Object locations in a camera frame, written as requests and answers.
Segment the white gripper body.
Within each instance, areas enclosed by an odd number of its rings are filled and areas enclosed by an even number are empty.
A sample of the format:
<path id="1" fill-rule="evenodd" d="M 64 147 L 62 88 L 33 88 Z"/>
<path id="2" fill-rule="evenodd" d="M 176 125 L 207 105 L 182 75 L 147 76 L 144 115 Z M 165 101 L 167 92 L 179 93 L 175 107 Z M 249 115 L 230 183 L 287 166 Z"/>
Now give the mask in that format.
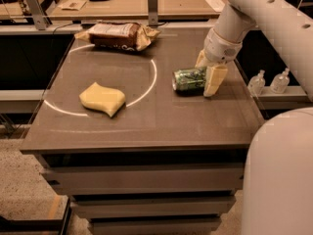
<path id="1" fill-rule="evenodd" d="M 204 40 L 203 51 L 205 57 L 211 62 L 227 63 L 237 57 L 242 46 L 242 42 L 230 42 L 219 36 L 215 30 L 211 28 Z"/>

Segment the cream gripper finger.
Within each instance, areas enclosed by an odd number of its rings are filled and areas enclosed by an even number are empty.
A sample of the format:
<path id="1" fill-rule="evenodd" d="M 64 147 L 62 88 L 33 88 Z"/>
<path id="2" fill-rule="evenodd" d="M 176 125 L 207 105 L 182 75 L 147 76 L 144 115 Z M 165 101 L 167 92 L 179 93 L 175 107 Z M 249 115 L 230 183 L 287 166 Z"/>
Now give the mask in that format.
<path id="1" fill-rule="evenodd" d="M 224 64 L 208 67 L 205 74 L 205 86 L 203 91 L 204 97 L 214 95 L 228 72 L 228 68 Z"/>
<path id="2" fill-rule="evenodd" d="M 206 57 L 204 50 L 201 50 L 199 52 L 195 67 L 204 68 L 204 67 L 213 67 L 214 65 L 215 63 Z"/>

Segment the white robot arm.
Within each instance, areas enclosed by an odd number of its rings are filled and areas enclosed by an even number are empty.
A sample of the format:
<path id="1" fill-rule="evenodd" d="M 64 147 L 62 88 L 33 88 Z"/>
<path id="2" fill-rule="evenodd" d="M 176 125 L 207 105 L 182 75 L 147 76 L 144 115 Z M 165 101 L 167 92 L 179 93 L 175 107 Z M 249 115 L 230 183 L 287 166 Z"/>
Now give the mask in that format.
<path id="1" fill-rule="evenodd" d="M 282 113 L 255 133 L 247 152 L 242 235 L 313 235 L 313 27 L 287 0 L 228 0 L 203 46 L 210 68 L 235 59 L 246 33 L 262 31 L 297 86 L 260 97 Z"/>

